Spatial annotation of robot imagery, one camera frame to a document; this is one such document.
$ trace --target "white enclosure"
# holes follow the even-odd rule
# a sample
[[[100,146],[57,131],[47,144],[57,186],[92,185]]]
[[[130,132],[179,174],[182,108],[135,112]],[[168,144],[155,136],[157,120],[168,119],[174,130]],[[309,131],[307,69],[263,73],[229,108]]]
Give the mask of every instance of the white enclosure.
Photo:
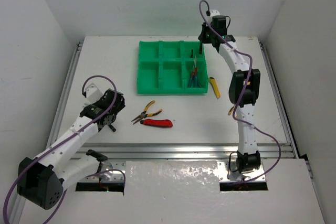
[[[200,0],[46,0],[72,42],[85,35],[198,35]],[[208,0],[231,32],[264,40],[284,0]]]
[[[307,153],[322,211],[336,223],[336,0],[286,0],[267,48],[299,151]]]

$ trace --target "red handle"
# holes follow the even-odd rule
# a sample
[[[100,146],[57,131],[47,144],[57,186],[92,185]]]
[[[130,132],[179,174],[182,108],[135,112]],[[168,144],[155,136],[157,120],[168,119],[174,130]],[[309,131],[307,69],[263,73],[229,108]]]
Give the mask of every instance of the red handle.
[[[153,120],[153,119],[145,119],[140,121],[143,125],[153,126],[153,127],[160,127],[160,128],[171,128],[173,127],[172,121],[165,119],[165,120]]]

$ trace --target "pliers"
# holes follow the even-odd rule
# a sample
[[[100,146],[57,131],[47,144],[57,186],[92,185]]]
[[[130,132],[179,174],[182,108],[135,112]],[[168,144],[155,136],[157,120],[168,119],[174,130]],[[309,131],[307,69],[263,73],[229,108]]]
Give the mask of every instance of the pliers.
[[[138,115],[136,118],[134,118],[131,122],[135,121],[133,124],[136,124],[137,122],[141,121],[144,118],[150,118],[152,116],[158,115],[162,112],[162,109],[160,109],[159,111],[155,112],[155,113],[150,113],[147,114],[147,110],[148,108],[154,103],[155,101],[151,101],[149,104],[146,105],[146,107],[144,108],[143,112],[141,112],[140,115]]]

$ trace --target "green compartment tray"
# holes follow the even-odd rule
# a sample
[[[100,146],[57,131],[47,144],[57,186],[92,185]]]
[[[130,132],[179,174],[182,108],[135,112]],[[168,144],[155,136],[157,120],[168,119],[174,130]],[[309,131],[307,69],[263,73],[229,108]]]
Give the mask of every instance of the green compartment tray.
[[[137,87],[139,94],[204,94],[208,92],[208,74],[204,50],[199,41],[141,41]],[[202,87],[188,88],[195,55],[198,81]]]

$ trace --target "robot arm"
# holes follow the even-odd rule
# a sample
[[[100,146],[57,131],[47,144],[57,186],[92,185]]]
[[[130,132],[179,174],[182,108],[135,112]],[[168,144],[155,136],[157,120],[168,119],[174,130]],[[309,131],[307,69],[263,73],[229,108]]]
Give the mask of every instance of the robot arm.
[[[222,41],[218,36],[208,28],[206,23],[203,23],[202,32],[198,37],[201,42],[200,52],[202,52],[202,43],[212,44],[217,52],[225,59],[233,74],[229,88],[229,98],[232,104],[236,105],[245,81],[249,82],[236,112],[238,119],[247,121],[253,125],[254,105],[259,96],[260,71],[258,69],[253,69],[249,80],[246,80],[249,64],[245,61],[242,55],[234,52],[234,49],[237,49],[236,40],[232,35],[227,34],[226,16],[221,16],[216,10],[211,10],[207,15],[208,22],[211,24],[212,28],[219,33],[232,48],[226,44],[222,44]],[[242,173],[259,168],[261,160],[255,139],[254,128],[246,123],[238,121],[238,132],[238,171]]]
[[[93,150],[87,151],[86,156],[79,160],[69,161],[88,139],[101,131],[104,126],[111,126],[117,114],[125,107],[123,94],[117,93],[115,103],[109,112],[81,131],[84,125],[100,116],[110,106],[114,91],[109,89],[103,95],[94,84],[91,84],[86,89],[86,97],[92,104],[84,107],[73,125],[49,149],[74,133],[75,137],[33,165],[17,185],[18,194],[46,210],[52,208],[60,199],[63,191],[74,183],[101,171],[104,166],[111,168],[111,165],[106,162],[107,157]],[[42,156],[49,149],[35,158]],[[33,160],[28,157],[22,160],[19,165],[19,174],[32,162]]]

